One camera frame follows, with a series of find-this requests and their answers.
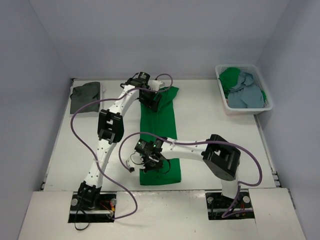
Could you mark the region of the grey t shirt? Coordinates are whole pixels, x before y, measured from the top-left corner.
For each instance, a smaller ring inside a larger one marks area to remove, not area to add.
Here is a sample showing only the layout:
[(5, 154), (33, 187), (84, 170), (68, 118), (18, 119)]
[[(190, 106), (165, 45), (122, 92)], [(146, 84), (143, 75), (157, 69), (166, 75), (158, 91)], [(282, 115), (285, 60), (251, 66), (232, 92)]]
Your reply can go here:
[(89, 82), (73, 87), (70, 95), (70, 110), (73, 115), (83, 106), (101, 99), (102, 87), (99, 82)]

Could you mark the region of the green t shirt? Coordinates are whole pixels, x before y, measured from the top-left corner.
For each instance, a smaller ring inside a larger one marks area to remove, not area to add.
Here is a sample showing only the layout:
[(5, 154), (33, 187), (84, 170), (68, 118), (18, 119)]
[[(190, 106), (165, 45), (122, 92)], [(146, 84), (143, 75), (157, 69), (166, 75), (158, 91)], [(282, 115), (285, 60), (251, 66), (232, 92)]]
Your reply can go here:
[[(155, 134), (159, 137), (177, 139), (177, 129), (173, 101), (179, 91), (172, 86), (162, 92), (158, 104), (158, 111), (152, 112), (144, 105), (140, 106), (140, 131)], [(139, 182), (142, 186), (162, 186), (181, 182), (181, 165), (178, 158), (165, 161), (159, 170), (139, 173)]]

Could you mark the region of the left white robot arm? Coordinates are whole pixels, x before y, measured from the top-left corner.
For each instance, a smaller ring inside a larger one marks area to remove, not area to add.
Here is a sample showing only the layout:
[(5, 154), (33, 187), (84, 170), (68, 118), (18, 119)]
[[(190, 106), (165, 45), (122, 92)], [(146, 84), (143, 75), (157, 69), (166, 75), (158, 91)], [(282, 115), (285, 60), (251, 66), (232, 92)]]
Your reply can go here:
[(124, 136), (124, 116), (127, 110), (135, 100), (139, 100), (148, 109), (156, 111), (162, 97), (157, 91), (164, 85), (157, 78), (150, 80), (149, 74), (139, 72), (124, 83), (122, 93), (118, 98), (112, 99), (114, 103), (109, 108), (99, 111), (94, 163), (78, 189), (78, 196), (87, 209), (94, 210), (100, 204), (99, 195), (103, 183), (101, 171), (105, 171), (112, 151)]

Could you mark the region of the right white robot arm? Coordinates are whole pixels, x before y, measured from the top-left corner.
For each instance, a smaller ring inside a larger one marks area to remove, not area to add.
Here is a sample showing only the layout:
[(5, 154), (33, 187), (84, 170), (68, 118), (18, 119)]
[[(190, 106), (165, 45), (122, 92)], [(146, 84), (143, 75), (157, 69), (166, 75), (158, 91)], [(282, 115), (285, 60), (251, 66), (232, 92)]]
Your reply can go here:
[(239, 201), (238, 166), (240, 151), (228, 145), (219, 135), (213, 134), (204, 141), (178, 141), (173, 138), (157, 138), (155, 141), (139, 139), (134, 150), (140, 155), (140, 162), (146, 173), (160, 170), (164, 162), (173, 159), (202, 161), (221, 180), (221, 200), (227, 206)]

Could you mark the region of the white t shirt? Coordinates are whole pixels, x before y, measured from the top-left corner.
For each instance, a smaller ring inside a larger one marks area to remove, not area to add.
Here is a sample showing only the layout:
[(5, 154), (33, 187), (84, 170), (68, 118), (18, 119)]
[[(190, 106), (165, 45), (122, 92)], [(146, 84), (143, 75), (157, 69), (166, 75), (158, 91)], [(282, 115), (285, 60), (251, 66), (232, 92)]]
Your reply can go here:
[(106, 92), (106, 89), (101, 85), (100, 86), (100, 94), (103, 95)]

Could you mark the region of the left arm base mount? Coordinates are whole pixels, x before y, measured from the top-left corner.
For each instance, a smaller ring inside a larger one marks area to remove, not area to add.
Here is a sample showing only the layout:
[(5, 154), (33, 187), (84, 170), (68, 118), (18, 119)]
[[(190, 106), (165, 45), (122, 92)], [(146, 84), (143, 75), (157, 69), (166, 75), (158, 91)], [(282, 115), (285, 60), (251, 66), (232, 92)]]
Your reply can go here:
[(117, 194), (115, 192), (103, 192), (89, 207), (84, 201), (80, 203), (80, 197), (76, 193), (72, 195), (68, 223), (113, 223)]

